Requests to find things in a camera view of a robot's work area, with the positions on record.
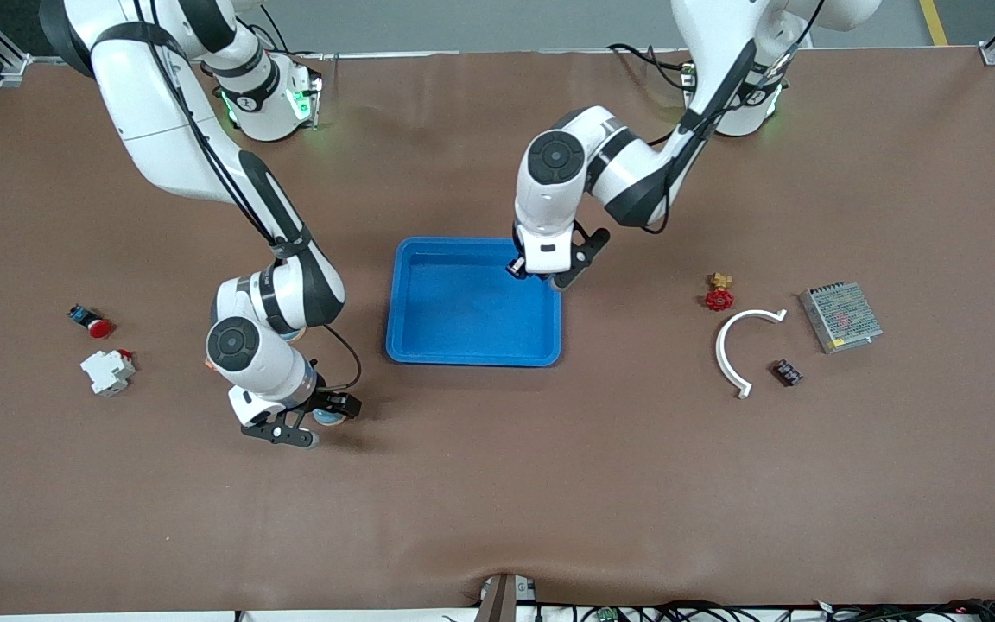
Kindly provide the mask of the white curved plastic strip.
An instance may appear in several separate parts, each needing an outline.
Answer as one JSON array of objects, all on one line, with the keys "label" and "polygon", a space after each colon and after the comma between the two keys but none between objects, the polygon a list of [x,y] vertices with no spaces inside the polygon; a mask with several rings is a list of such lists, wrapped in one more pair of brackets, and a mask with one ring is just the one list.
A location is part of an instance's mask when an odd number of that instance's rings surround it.
[{"label": "white curved plastic strip", "polygon": [[730,382],[731,386],[734,386],[734,389],[736,390],[736,397],[738,399],[746,399],[747,397],[750,397],[751,382],[743,378],[742,375],[734,369],[734,366],[731,363],[729,355],[727,355],[726,351],[727,335],[729,335],[729,332],[734,324],[742,321],[743,319],[758,318],[770,323],[781,323],[784,322],[787,314],[789,314],[789,311],[787,311],[786,308],[781,308],[781,310],[776,312],[763,310],[762,308],[750,308],[750,310],[744,310],[738,312],[738,314],[732,315],[731,318],[727,319],[726,322],[724,322],[719,328],[713,346],[714,357],[723,378],[726,378],[726,381]]}]

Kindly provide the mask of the blue plastic tray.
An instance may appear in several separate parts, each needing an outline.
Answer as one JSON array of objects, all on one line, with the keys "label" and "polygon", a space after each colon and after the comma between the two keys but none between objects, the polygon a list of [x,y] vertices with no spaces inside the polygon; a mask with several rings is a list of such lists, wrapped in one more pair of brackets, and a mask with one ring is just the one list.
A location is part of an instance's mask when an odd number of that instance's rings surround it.
[{"label": "blue plastic tray", "polygon": [[397,248],[384,350],[404,364],[529,367],[563,351],[563,299],[506,271],[509,238],[411,237]]}]

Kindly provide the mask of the metal mounting bracket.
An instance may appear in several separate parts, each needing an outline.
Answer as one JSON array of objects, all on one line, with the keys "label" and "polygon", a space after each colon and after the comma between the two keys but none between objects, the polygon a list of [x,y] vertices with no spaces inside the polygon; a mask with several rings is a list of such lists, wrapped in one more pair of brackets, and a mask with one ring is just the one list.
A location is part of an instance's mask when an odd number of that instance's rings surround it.
[{"label": "metal mounting bracket", "polygon": [[473,622],[536,622],[536,583],[528,576],[494,575],[483,583]]}]

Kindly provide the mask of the red mushroom push button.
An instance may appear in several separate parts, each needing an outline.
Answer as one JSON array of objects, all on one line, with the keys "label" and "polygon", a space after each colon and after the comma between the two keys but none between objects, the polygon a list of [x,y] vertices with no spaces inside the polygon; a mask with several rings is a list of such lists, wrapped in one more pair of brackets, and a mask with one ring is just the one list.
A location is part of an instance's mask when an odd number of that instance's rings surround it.
[{"label": "red mushroom push button", "polygon": [[115,324],[111,320],[108,320],[105,316],[100,315],[91,308],[80,306],[79,304],[75,304],[75,306],[72,306],[68,310],[67,318],[71,322],[83,327],[87,331],[87,334],[96,340],[107,338],[115,329]]}]

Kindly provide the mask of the metal mesh power supply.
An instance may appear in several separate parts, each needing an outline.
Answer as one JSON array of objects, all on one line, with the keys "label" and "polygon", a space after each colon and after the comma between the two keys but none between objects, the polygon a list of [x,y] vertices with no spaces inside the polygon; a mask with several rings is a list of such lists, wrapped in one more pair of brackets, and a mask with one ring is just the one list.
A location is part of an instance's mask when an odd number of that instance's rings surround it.
[{"label": "metal mesh power supply", "polygon": [[825,354],[871,344],[884,334],[856,282],[838,281],[806,289],[798,300]]}]

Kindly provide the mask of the white circuit breaker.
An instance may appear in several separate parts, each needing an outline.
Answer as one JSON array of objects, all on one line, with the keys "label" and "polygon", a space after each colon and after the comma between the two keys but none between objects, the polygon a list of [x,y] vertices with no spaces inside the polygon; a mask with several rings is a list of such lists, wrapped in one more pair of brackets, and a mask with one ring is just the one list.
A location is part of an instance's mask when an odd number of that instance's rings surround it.
[{"label": "white circuit breaker", "polygon": [[130,385],[136,374],[133,354],[124,349],[98,351],[79,363],[91,383],[92,392],[100,397],[114,397]]}]

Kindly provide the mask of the brown table mat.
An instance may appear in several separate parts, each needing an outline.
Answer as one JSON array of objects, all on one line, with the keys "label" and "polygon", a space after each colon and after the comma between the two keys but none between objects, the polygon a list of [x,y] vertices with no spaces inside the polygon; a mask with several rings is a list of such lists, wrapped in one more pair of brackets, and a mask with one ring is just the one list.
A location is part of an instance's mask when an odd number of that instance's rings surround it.
[{"label": "brown table mat", "polygon": [[[759,133],[708,145],[659,236],[613,229],[546,369],[396,364],[414,236],[508,238],[530,139],[678,96],[605,53],[337,60],[323,125],[259,144],[343,276],[362,416],[241,434],[204,364],[221,281],[269,262],[236,209],[149,185],[98,88],[0,91],[0,614],[548,601],[995,599],[995,67],[975,48],[813,50]],[[734,306],[704,306],[708,277]],[[799,303],[856,282],[884,334],[825,354]],[[92,339],[67,318],[115,324]],[[751,382],[738,399],[714,357]],[[114,397],[79,363],[133,354]],[[787,359],[804,375],[771,373]]]}]

